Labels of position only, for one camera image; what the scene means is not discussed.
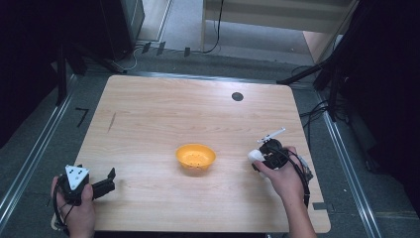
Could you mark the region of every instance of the cable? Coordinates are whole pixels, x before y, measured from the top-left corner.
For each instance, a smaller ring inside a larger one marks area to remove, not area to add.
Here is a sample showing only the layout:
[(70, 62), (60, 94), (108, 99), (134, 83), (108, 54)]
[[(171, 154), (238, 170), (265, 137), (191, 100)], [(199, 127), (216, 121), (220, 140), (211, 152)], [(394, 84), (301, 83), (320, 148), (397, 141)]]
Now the cable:
[[(308, 116), (308, 120), (307, 122), (302, 126), (303, 128), (307, 127), (307, 141), (308, 141), (308, 147), (309, 150), (311, 150), (311, 122), (317, 120), (319, 117), (321, 117), (321, 115), (328, 111), (331, 110), (331, 106), (327, 105), (327, 106), (323, 106), (323, 107), (319, 107), (321, 104), (327, 102), (328, 100), (324, 100), (320, 103), (318, 103), (311, 111), (309, 112), (305, 112), (305, 113), (301, 113), (299, 114), (300, 118), (306, 117)], [(336, 105), (334, 107), (334, 115), (342, 121), (348, 122), (348, 120), (346, 120), (346, 118), (342, 118), (341, 116), (339, 116), (339, 112), (340, 109), (343, 109), (343, 105)]]
[(113, 60), (112, 60), (112, 63), (113, 63), (114, 65), (116, 65), (117, 67), (119, 67), (120, 69), (122, 69), (122, 70), (130, 70), (130, 69), (135, 68), (135, 67), (137, 66), (136, 51), (138, 51), (139, 49), (142, 49), (142, 47), (138, 47), (137, 49), (135, 49), (135, 50), (133, 51), (133, 58), (134, 58), (134, 60), (135, 60), (135, 63), (134, 63), (134, 65), (133, 65), (132, 67), (122, 67), (122, 66), (118, 65), (116, 62), (114, 62)]
[(220, 4), (219, 23), (217, 24), (217, 41), (216, 41), (216, 44), (214, 45), (214, 47), (210, 51), (203, 52), (203, 54), (208, 54), (208, 53), (213, 52), (213, 50), (219, 44), (219, 39), (220, 39), (220, 21), (222, 20), (223, 3), (224, 3), (224, 0), (222, 0), (222, 2)]
[[(291, 152), (289, 150), (287, 150), (287, 151), (289, 153), (291, 153), (293, 156), (295, 156), (296, 158), (298, 158), (298, 155), (296, 155), (295, 153), (293, 153), (293, 152)], [(306, 208), (308, 208), (308, 205), (309, 205), (309, 197), (311, 195), (311, 192), (309, 190), (309, 183), (306, 180), (305, 174), (299, 168), (299, 166), (296, 163), (294, 163), (294, 161), (290, 158), (289, 155), (285, 155), (282, 150), (279, 150), (278, 152), (281, 153), (284, 157), (286, 157), (287, 160), (293, 165), (294, 169), (296, 170), (297, 175), (299, 176), (300, 181), (302, 182), (302, 185), (303, 185), (303, 202), (305, 203)]]

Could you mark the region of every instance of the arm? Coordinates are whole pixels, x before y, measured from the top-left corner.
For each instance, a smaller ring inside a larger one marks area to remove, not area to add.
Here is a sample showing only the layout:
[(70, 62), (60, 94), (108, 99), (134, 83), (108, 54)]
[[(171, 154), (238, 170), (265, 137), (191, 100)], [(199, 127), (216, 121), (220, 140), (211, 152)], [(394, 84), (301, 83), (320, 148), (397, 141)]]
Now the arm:
[[(52, 179), (52, 192), (55, 184), (57, 182), (57, 177)], [(81, 194), (81, 204), (80, 206), (74, 206), (71, 208), (71, 205), (65, 204), (64, 197), (59, 192), (56, 195), (56, 202), (58, 209), (60, 210), (61, 217), (65, 219), (67, 229), (70, 233), (71, 238), (91, 238), (95, 233), (95, 209), (93, 206), (93, 189), (91, 184), (84, 186), (83, 192)]]
[[(296, 153), (294, 147), (286, 148)], [(296, 164), (298, 159), (290, 156)], [(262, 162), (255, 161), (254, 164), (271, 181), (271, 184), (283, 201), (289, 223), (290, 237), (316, 237), (309, 214), (303, 203), (303, 186), (300, 178), (291, 163), (287, 163), (279, 170), (272, 170)]]

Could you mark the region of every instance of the black cable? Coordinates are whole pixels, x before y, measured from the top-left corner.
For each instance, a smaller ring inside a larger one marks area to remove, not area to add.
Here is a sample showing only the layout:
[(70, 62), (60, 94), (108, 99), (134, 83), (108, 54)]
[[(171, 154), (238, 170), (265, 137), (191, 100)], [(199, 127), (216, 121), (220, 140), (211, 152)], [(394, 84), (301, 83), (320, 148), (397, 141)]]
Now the black cable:
[(52, 193), (52, 205), (53, 205), (53, 211), (54, 211), (54, 214), (55, 214), (55, 219), (58, 222), (58, 225), (60, 226), (59, 228), (62, 229), (62, 228), (65, 228), (66, 225), (61, 220), (61, 215), (59, 214), (58, 206), (56, 204), (56, 194), (58, 192), (58, 188), (59, 188), (59, 185), (60, 185), (61, 182), (62, 182), (62, 177), (59, 177), (58, 180), (56, 181), (55, 187), (53, 189), (53, 193)]
[(65, 215), (65, 217), (64, 217), (64, 224), (66, 223), (66, 220), (67, 220), (68, 214), (70, 214), (70, 212), (71, 212), (71, 210), (73, 209), (73, 207), (74, 207), (74, 204), (71, 206), (71, 208), (69, 209), (69, 211), (68, 211), (68, 212), (67, 212), (67, 214)]
[[(286, 157), (288, 159), (288, 161), (293, 165), (294, 169), (296, 170), (296, 172), (297, 172), (297, 174), (298, 174), (298, 176), (300, 178), (300, 181), (302, 182), (302, 185), (303, 185), (303, 202), (305, 203), (306, 208), (308, 208), (308, 205), (309, 205), (309, 197), (311, 195), (311, 192), (309, 190), (309, 183), (306, 180), (305, 174), (299, 168), (299, 166), (296, 163), (294, 163), (294, 161), (292, 159), (290, 159), (290, 156), (289, 155), (285, 155), (283, 153), (283, 151), (279, 151), (279, 152), (284, 157)], [(295, 156), (298, 159), (298, 156), (295, 153), (293, 153), (293, 152), (291, 152), (289, 150), (287, 150), (287, 152), (291, 153), (293, 156)]]
[(213, 50), (219, 44), (219, 39), (220, 39), (220, 21), (222, 20), (223, 3), (224, 3), (224, 0), (222, 0), (222, 2), (220, 4), (219, 23), (217, 24), (217, 41), (216, 41), (216, 44), (214, 45), (214, 47), (210, 51), (203, 52), (203, 54), (208, 54), (208, 53), (213, 52)]

